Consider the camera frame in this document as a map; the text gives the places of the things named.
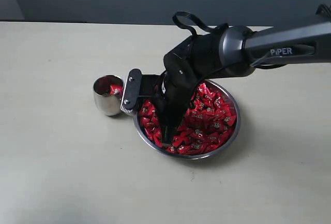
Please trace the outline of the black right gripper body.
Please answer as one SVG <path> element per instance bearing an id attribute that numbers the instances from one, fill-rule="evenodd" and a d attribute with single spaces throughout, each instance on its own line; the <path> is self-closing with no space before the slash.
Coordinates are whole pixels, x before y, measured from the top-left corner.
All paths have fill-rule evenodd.
<path id="1" fill-rule="evenodd" d="M 155 80 L 155 107 L 162 131 L 177 129 L 198 82 L 193 71 L 164 71 Z"/>

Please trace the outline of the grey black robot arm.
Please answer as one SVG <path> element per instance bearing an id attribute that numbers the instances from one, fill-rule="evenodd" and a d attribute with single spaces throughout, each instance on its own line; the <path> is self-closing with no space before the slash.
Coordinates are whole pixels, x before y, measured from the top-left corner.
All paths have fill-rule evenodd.
<path id="1" fill-rule="evenodd" d="M 245 77 L 255 69 L 330 62 L 330 17 L 316 14 L 254 32 L 222 27 L 187 38 L 164 58 L 156 102 L 162 141 L 169 145 L 198 85 L 206 79 Z"/>

